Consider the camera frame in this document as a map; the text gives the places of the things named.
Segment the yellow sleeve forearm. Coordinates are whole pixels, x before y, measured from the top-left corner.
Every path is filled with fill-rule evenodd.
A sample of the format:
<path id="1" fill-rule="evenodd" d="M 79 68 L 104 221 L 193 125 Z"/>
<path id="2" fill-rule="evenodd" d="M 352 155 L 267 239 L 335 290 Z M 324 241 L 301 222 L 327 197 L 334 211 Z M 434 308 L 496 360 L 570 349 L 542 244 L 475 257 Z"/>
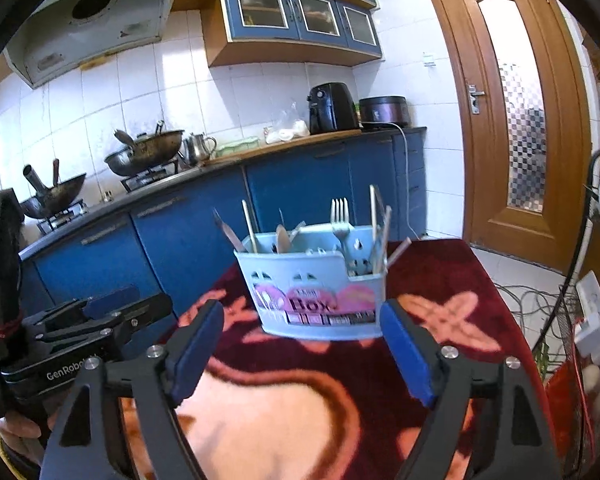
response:
<path id="1" fill-rule="evenodd" d="M 38 480 L 41 468 L 12 450 L 0 435 L 0 456 L 12 475 L 18 480 Z"/>

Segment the person's left hand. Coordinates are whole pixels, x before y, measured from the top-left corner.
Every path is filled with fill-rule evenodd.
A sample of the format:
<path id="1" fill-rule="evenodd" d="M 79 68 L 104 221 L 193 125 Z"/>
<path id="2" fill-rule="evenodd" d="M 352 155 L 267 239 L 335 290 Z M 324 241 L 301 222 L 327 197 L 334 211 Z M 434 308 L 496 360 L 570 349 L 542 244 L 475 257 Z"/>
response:
<path id="1" fill-rule="evenodd" d="M 7 412 L 0 418 L 0 436 L 11 450 L 32 463 L 42 464 L 42 428 L 36 422 L 17 412 Z"/>

